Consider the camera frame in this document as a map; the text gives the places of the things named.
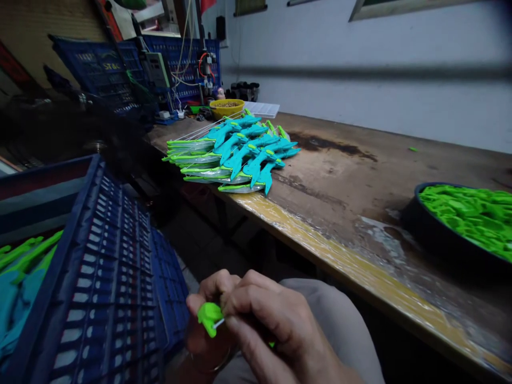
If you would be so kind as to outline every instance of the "window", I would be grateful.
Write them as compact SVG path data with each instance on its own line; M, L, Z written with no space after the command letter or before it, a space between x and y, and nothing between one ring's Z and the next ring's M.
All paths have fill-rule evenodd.
M262 12L267 9L266 0L235 0L234 17Z
M372 19L481 0L357 0L349 21Z

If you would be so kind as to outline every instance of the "wooden table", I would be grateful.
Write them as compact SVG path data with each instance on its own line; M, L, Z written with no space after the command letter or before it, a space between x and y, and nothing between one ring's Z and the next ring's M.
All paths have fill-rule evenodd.
M220 195L471 373L512 380L512 279L460 279L397 220L422 182L511 191L512 155L282 113L273 123L302 151L274 172L268 197ZM157 127L150 139L166 151L202 125Z

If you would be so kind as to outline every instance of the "blue plastic crate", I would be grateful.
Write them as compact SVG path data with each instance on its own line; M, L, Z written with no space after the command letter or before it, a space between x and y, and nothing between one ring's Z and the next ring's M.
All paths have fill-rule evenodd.
M99 155L0 178L0 223L0 246L64 229L1 382L163 380L185 326L164 328L149 215Z
M185 304L188 289L174 249L157 229L151 230L151 236L158 302L169 336L169 342L164 347L164 351L174 354L183 346L188 323L189 312Z
M83 91L102 97L117 114L140 106L116 49L96 43L49 35L53 50L80 84ZM120 42L126 67L137 82L147 87L144 70L134 42Z
M181 43L180 37L167 37L167 36L153 36L144 35L144 41L151 52L159 52L162 54L163 59L169 65L171 71L176 72L178 70L178 64L180 61ZM215 84L213 89L216 91L222 84L222 77L220 73L220 46L218 40L206 40L205 46L208 52L213 52L217 56L217 63L211 64L212 72L215 75ZM183 70L187 65L188 50L190 48L190 39L185 39L185 45L183 47L183 55L181 57L180 70ZM198 59L197 54L201 51L201 40L192 40L192 53L190 56L190 65L188 66L187 72L184 74L183 81L195 84ZM199 98L199 87L188 86L185 84L179 84L176 87L176 94L181 102L185 102L191 99Z

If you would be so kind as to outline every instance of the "black bowl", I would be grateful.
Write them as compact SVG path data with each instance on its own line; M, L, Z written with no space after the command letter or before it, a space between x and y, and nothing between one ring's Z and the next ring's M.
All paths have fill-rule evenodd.
M467 240L438 219L420 200L420 193L430 186L447 185L461 188L458 184L429 182L416 186L414 197L402 211L402 226L433 256L448 263L456 263L458 270L479 273L510 273L512 263Z

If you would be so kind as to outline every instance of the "red cable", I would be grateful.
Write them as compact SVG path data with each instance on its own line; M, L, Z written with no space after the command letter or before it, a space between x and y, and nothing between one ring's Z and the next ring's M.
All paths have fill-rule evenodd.
M210 67L210 65L208 65L208 68L210 69L210 72L211 72L211 74L213 76L213 82L215 83L216 82L215 81L215 75L213 74L212 67Z
M203 62L203 57L205 57L206 55L208 54L208 52L205 52L203 53L203 55L201 56L201 58L199 59L199 74L203 77L206 77L203 75L203 73L201 72L201 63Z

